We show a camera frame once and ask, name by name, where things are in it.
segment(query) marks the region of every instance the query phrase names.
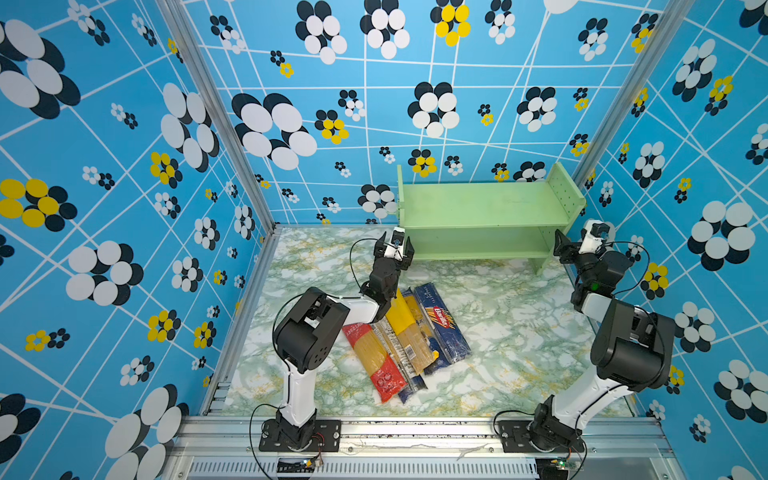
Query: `marble pattern surface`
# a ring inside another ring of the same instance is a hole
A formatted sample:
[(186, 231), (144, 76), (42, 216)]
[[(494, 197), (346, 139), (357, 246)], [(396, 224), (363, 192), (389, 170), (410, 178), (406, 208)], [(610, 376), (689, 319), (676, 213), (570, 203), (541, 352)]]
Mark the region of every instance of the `marble pattern surface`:
[[(282, 402), (286, 367), (270, 339), (277, 311), (310, 286), (335, 295), (353, 295), (357, 288), (349, 269), (349, 247), (355, 240), (380, 237), (384, 231), (391, 229), (283, 229), (222, 414), (250, 415), (262, 402)], [(372, 244), (360, 242), (353, 253), (360, 283), (370, 272)], [(527, 260), (417, 260), (401, 274), (400, 287), (430, 281), (456, 318), (472, 356), (425, 376), (429, 389), (412, 396), (405, 405), (397, 396), (382, 405), (340, 333), (318, 368), (315, 400), (321, 415), (533, 412), (539, 402), (567, 388), (589, 365), (594, 333), (586, 317), (571, 307), (571, 283), (555, 260), (540, 276), (534, 275)], [(631, 412), (620, 399), (602, 415), (631, 416)]]

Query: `green shelf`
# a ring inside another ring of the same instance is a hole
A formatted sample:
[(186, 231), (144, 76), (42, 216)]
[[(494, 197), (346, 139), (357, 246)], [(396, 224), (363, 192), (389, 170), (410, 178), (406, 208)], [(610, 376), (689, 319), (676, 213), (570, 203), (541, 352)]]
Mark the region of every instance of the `green shelf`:
[(545, 182), (404, 184), (398, 215), (414, 260), (528, 258), (538, 272), (552, 255), (554, 231), (567, 232), (587, 204), (559, 162)]

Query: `blue wall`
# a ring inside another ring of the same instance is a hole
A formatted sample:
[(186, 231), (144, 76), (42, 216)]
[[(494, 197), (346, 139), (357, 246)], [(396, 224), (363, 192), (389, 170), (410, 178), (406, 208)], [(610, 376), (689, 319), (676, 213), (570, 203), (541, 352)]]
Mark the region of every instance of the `blue wall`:
[(263, 231), (153, 2), (0, 21), (0, 478), (153, 478)]
[(744, 5), (695, 3), (585, 188), (584, 218), (654, 264), (642, 281), (647, 260), (630, 251), (618, 289), (641, 284), (620, 297), (678, 325), (670, 381), (640, 399), (688, 478), (768, 472), (768, 20), (761, 5), (740, 25)]
[(398, 165), (433, 183), (573, 171), (666, 5), (606, 3), (184, 7), (275, 220), (360, 224), (396, 223)]

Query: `yellow flower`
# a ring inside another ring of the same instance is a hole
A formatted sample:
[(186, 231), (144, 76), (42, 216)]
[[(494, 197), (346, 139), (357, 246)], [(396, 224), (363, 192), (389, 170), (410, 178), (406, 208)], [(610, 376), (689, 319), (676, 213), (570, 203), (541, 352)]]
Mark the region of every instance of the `yellow flower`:
[(27, 335), (27, 346), (25, 349), (28, 352), (31, 352), (32, 350), (36, 352), (42, 352), (50, 341), (51, 337), (45, 332), (45, 330), (40, 330), (37, 333)]
[(280, 74), (285, 78), (291, 78), (293, 68), (291, 68), (290, 63), (284, 63), (280, 66)]
[(732, 75), (728, 75), (725, 78), (718, 78), (715, 80), (714, 88), (710, 90), (710, 98), (714, 99), (715, 101), (723, 100), (726, 95), (733, 91), (733, 83), (731, 83), (732, 81)]
[(509, 180), (509, 170), (499, 170), (496, 172), (496, 175), (494, 175), (494, 178), (499, 182)]
[(648, 87), (643, 88), (640, 90), (640, 93), (637, 94), (637, 98), (634, 99), (634, 104), (637, 107), (642, 106), (645, 101), (648, 99)]
[(579, 101), (576, 102), (576, 105), (574, 105), (574, 108), (578, 111), (584, 110), (586, 107), (589, 107), (589, 98), (579, 98)]
[(581, 156), (583, 154), (586, 154), (588, 149), (589, 149), (589, 142), (588, 141), (585, 141), (584, 143), (577, 142), (576, 145), (574, 145), (574, 147), (571, 149), (571, 153), (575, 157), (579, 157), (579, 156)]
[(678, 369), (674, 365), (670, 367), (670, 383), (672, 385), (677, 385), (677, 386), (685, 385), (685, 380), (683, 379), (683, 377), (685, 377), (685, 373), (683, 372), (683, 370)]

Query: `black cable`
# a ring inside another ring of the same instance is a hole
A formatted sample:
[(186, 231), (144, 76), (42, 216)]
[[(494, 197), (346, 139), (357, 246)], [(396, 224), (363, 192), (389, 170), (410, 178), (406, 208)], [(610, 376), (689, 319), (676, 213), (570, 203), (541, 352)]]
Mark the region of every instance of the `black cable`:
[(648, 263), (647, 263), (647, 264), (646, 264), (646, 266), (645, 266), (645, 271), (643, 272), (643, 274), (642, 274), (642, 275), (640, 275), (640, 279), (637, 281), (637, 283), (635, 283), (635, 284), (634, 284), (634, 285), (633, 285), (631, 288), (627, 288), (627, 289), (625, 289), (625, 290), (622, 290), (622, 291), (620, 291), (620, 292), (616, 292), (616, 293), (614, 293), (614, 296), (616, 296), (616, 295), (618, 295), (619, 293), (624, 293), (624, 292), (629, 292), (630, 290), (634, 290), (634, 289), (635, 289), (635, 287), (637, 287), (638, 285), (640, 285), (640, 282), (642, 282), (642, 281), (643, 281), (643, 278), (645, 278), (645, 274), (646, 274), (646, 273), (648, 272), (648, 270), (650, 269), (650, 253), (648, 253), (648, 250), (646, 250), (646, 248), (645, 248), (645, 247), (643, 247), (642, 245), (640, 245), (639, 243), (635, 243), (635, 242), (611, 242), (611, 243), (609, 243), (608, 245), (610, 246), (610, 245), (613, 245), (614, 243), (630, 243), (630, 244), (632, 244), (632, 245), (635, 245), (635, 246), (637, 246), (637, 247), (640, 247), (641, 249), (643, 249), (643, 251), (645, 252), (645, 255), (648, 257)]
[(514, 412), (514, 413), (522, 413), (523, 415), (528, 415), (529, 417), (533, 416), (532, 413), (523, 412), (522, 410), (515, 410), (515, 409), (512, 409), (512, 410), (501, 410), (499, 413), (497, 413), (493, 417), (492, 428), (493, 428), (493, 431), (495, 432), (496, 435), (501, 436), (501, 433), (499, 433), (499, 431), (496, 429), (496, 419), (498, 418), (498, 416), (502, 415), (504, 413), (512, 413), (512, 412)]
[[(264, 470), (264, 467), (261, 466), (261, 463), (259, 462), (259, 459), (256, 458), (256, 450), (253, 449), (253, 436), (251, 435), (251, 426), (253, 425), (253, 415), (256, 414), (256, 411), (261, 406), (269, 406), (269, 407), (272, 407), (275, 410), (279, 410), (280, 409), (280, 407), (276, 407), (276, 406), (271, 405), (269, 403), (262, 403), (261, 405), (258, 405), (255, 409), (253, 409), (253, 411), (250, 413), (250, 421), (248, 422), (248, 443), (250, 444), (250, 452), (253, 455), (253, 459), (256, 460), (256, 465), (259, 466), (259, 470), (261, 470), (261, 472), (269, 480), (274, 480), (274, 478), (270, 477), (270, 475), (268, 473), (266, 473), (266, 470)], [(264, 431), (264, 424), (263, 423), (261, 424), (261, 430), (262, 430), (262, 432)]]
[(578, 464), (578, 468), (576, 469), (576, 473), (574, 473), (574, 476), (572, 476), (570, 478), (570, 480), (574, 480), (574, 478), (576, 478), (576, 475), (578, 475), (578, 473), (581, 471), (581, 467), (584, 466), (584, 462), (587, 461), (587, 443), (584, 441), (584, 439), (582, 437), (579, 437), (579, 439), (581, 440), (581, 443), (584, 444), (584, 458), (582, 459), (581, 455), (579, 455), (578, 450), (574, 449), (574, 451), (576, 452), (576, 455), (578, 455), (578, 459), (581, 461), (581, 463)]
[(355, 279), (355, 283), (357, 283), (357, 288), (360, 287), (360, 282), (357, 281), (357, 275), (355, 275), (355, 269), (352, 266), (352, 249), (355, 248), (355, 245), (358, 243), (364, 241), (364, 240), (373, 240), (374, 242), (378, 240), (378, 238), (361, 238), (360, 240), (357, 240), (355, 243), (352, 244), (352, 246), (349, 248), (349, 269), (352, 271), (352, 277)]

